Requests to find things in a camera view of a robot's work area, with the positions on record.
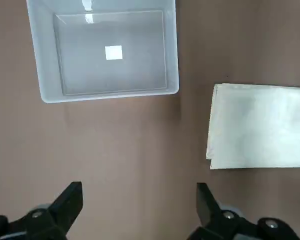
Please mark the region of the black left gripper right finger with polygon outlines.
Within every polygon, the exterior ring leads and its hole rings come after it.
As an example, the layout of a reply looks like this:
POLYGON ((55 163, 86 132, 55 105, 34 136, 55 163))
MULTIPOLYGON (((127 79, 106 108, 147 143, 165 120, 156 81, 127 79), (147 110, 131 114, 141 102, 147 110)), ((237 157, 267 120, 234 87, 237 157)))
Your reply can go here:
POLYGON ((273 217, 252 223, 234 210, 222 209, 206 183, 196 184, 196 212, 201 225, 189 240, 299 240, 284 221, 273 217))

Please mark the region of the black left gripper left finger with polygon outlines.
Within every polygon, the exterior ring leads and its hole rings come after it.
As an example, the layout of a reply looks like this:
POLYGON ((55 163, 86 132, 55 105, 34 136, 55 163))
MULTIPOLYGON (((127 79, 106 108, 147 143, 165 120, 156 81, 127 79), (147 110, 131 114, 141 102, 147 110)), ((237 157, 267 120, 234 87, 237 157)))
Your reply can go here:
POLYGON ((51 204, 41 204, 18 220, 0 215, 0 240, 66 240, 82 208, 83 186, 73 181, 51 204))

